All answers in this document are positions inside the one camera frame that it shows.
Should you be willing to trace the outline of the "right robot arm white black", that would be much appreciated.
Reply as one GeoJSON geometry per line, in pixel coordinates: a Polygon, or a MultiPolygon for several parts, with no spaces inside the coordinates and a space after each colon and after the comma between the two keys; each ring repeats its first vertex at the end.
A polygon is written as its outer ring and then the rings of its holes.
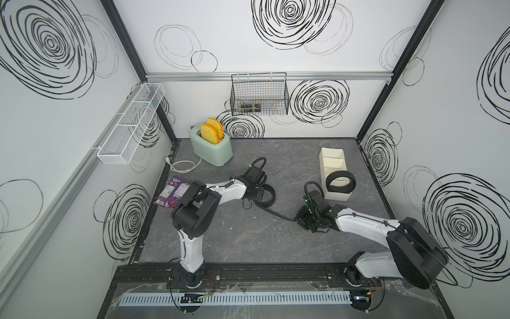
{"type": "Polygon", "coordinates": [[[388,249],[382,253],[360,251],[345,264],[344,276],[354,287],[361,286],[362,279],[391,278],[428,289],[449,261],[446,251],[416,219],[383,219],[344,205],[331,206],[319,191],[304,195],[295,220],[314,233],[353,233],[388,249]]]}

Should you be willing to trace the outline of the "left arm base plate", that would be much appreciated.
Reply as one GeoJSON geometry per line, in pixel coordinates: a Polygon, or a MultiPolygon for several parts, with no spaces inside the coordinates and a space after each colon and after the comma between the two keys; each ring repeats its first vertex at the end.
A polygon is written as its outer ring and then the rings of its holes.
{"type": "Polygon", "coordinates": [[[210,265],[203,265],[196,272],[188,272],[181,265],[177,265],[170,272],[167,289],[214,290],[219,287],[221,273],[220,267],[210,265]]]}

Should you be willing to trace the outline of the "cream divided storage organizer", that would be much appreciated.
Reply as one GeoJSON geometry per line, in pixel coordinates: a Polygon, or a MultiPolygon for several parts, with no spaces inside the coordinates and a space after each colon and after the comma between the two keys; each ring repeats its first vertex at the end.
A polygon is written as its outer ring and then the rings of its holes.
{"type": "Polygon", "coordinates": [[[322,148],[319,155],[321,187],[324,191],[325,199],[337,202],[347,202],[352,192],[328,191],[326,179],[328,175],[336,171],[347,171],[345,154],[343,149],[322,148]]]}

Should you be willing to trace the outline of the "long black leather belt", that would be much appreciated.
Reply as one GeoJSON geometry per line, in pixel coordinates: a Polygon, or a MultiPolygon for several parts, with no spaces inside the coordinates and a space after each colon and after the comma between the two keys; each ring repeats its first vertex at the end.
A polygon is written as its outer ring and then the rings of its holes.
{"type": "Polygon", "coordinates": [[[254,204],[262,209],[263,211],[271,214],[274,217],[277,217],[279,219],[283,219],[285,221],[295,222],[294,218],[290,218],[287,216],[284,216],[282,214],[279,214],[271,209],[273,204],[276,202],[276,191],[272,186],[269,186],[268,184],[264,184],[262,186],[259,186],[256,188],[257,195],[255,199],[253,200],[254,204]]]}

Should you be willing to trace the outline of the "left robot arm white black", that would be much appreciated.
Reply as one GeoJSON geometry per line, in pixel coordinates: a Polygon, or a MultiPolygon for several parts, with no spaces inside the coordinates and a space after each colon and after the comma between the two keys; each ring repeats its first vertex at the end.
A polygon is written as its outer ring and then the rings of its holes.
{"type": "Polygon", "coordinates": [[[173,226],[178,231],[181,255],[178,273],[190,287],[200,285],[205,269],[203,235],[210,227],[218,207],[241,199],[262,199],[266,173],[250,166],[245,174],[226,182],[194,181],[172,211],[173,226]]]}

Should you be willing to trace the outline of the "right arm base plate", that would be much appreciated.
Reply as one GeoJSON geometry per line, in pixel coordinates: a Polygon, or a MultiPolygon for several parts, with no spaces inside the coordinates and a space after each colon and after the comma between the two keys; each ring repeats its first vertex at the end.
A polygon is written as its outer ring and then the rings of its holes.
{"type": "Polygon", "coordinates": [[[327,266],[325,270],[330,287],[372,288],[375,290],[383,287],[381,279],[367,278],[355,266],[334,264],[327,266]]]}

